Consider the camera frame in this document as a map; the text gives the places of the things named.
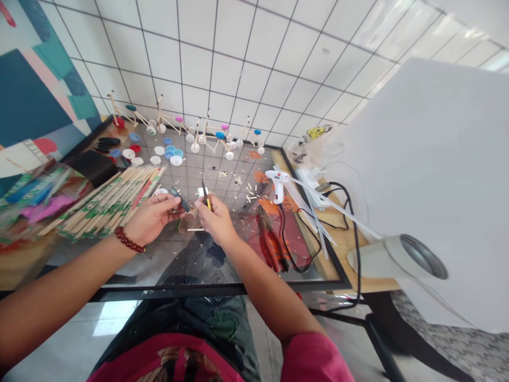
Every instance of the pink shirt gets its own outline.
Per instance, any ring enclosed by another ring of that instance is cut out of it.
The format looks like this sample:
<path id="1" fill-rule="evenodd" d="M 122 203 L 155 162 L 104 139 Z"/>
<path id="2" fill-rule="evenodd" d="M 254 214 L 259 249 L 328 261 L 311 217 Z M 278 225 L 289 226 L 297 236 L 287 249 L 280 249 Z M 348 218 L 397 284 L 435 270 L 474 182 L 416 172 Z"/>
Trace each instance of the pink shirt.
<path id="1" fill-rule="evenodd" d="M 89 382 L 146 381 L 166 373 L 163 364 L 176 360 L 174 375 L 168 380 L 184 380 L 186 367 L 200 365 L 196 381 L 219 375 L 224 381 L 243 381 L 239 373 L 204 340 L 186 334 L 158 334 L 130 349 L 113 362 L 105 362 Z M 292 338 L 284 354 L 281 381 L 353 381 L 345 360 L 334 343 L 320 333 Z"/>

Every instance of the red bead bracelet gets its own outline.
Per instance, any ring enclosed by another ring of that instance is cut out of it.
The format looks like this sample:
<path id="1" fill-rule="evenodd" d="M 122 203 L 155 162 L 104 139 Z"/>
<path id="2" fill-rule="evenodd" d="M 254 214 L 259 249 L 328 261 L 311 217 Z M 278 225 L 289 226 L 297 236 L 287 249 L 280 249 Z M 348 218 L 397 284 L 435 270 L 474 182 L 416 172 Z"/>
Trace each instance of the red bead bracelet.
<path id="1" fill-rule="evenodd" d="M 122 244 L 126 245 L 127 248 L 133 249 L 138 253 L 143 253 L 147 250 L 146 246 L 142 247 L 142 246 L 139 246 L 138 244 L 130 241 L 127 238 L 126 234 L 124 233 L 124 228 L 121 225 L 115 228 L 115 235 L 117 236 L 117 238 L 120 239 L 120 242 Z"/>

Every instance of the glass tabletop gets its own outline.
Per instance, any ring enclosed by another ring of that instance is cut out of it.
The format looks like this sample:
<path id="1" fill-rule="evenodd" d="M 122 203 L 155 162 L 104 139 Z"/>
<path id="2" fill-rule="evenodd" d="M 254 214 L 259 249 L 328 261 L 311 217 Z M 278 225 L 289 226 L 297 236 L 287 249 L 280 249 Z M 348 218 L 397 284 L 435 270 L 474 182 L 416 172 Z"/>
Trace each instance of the glass tabletop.
<path id="1" fill-rule="evenodd" d="M 202 146 L 200 152 L 192 153 L 190 143 L 185 141 L 185 132 L 168 129 L 164 135 L 150 135 L 145 126 L 139 124 L 136 128 L 128 127 L 126 131 L 110 130 L 111 136 L 124 136 L 135 132 L 140 136 L 137 142 L 126 139 L 121 150 L 132 144 L 141 147 L 138 156 L 149 162 L 155 155 L 156 146 L 166 146 L 164 140 L 183 150 L 183 164 L 168 167 L 159 183 L 162 188 L 170 189 L 172 186 L 180 193 L 185 201 L 194 201 L 198 198 L 198 188 L 203 179 L 210 193 L 213 193 L 230 209 L 233 225 L 238 235 L 245 240 L 254 251 L 265 261 L 258 218 L 258 206 L 266 211 L 274 233 L 283 242 L 280 233 L 282 216 L 284 212 L 284 237 L 291 256 L 299 268 L 303 268 L 314 254 L 313 238 L 309 235 L 297 219 L 297 205 L 289 195 L 285 195 L 282 209 L 272 202 L 274 199 L 274 185 L 265 176 L 265 171 L 274 167 L 274 152 L 277 148 L 265 147 L 265 152 L 259 154 L 257 149 L 246 142 L 242 149 L 235 150 L 235 158 L 225 158 L 225 148 L 222 144 L 212 150 Z M 162 158 L 161 165 L 169 162 Z M 105 287 L 153 287 L 176 286 L 184 284 L 218 285 L 236 284 L 241 280 L 230 264 L 221 247 L 212 237 L 203 231 L 187 231 L 186 227 L 199 227 L 199 219 L 192 221 L 176 221 L 169 223 L 159 237 L 147 246 L 144 254 L 138 254 L 132 261 L 121 268 Z M 55 247 L 54 253 L 47 263 L 46 269 L 51 270 L 93 246 L 97 239 L 81 239 L 71 242 L 61 238 Z M 270 240 L 269 248 L 280 259 L 277 246 Z M 324 280 L 318 271 L 315 261 L 311 262 L 306 272 L 300 273 L 289 262 L 289 271 L 280 272 L 280 276 L 287 282 L 321 282 Z"/>

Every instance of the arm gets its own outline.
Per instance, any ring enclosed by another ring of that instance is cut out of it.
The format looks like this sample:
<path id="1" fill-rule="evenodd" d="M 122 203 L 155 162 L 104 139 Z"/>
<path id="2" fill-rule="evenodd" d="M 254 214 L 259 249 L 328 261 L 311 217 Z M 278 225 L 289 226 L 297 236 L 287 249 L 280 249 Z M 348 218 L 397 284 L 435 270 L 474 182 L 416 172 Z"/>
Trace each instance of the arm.
<path id="1" fill-rule="evenodd" d="M 201 199 L 195 203 L 201 224 L 225 251 L 254 307 L 281 341 L 283 350 L 296 334 L 327 335 L 295 292 L 236 234 L 226 205 L 214 195 L 210 202 L 214 212 Z"/>
<path id="2" fill-rule="evenodd" d="M 152 242 L 171 220 L 180 198 L 168 194 L 147 199 L 124 232 L 143 246 Z M 136 255 L 109 236 L 47 275 L 0 301 L 0 379 L 60 329 L 94 293 Z"/>

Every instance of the bundle of chopsticks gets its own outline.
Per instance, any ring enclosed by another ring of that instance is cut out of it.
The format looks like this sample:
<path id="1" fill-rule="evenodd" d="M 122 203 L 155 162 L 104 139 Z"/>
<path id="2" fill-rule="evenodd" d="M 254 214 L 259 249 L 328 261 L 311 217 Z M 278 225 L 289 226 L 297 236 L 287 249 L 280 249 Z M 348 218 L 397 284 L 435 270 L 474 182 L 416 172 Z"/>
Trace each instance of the bundle of chopsticks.
<path id="1" fill-rule="evenodd" d="M 165 170 L 166 166 L 161 169 L 143 166 L 116 173 L 39 235 L 43 236 L 53 228 L 73 240 L 109 235 L 119 225 L 125 225 L 138 206 L 151 196 Z"/>

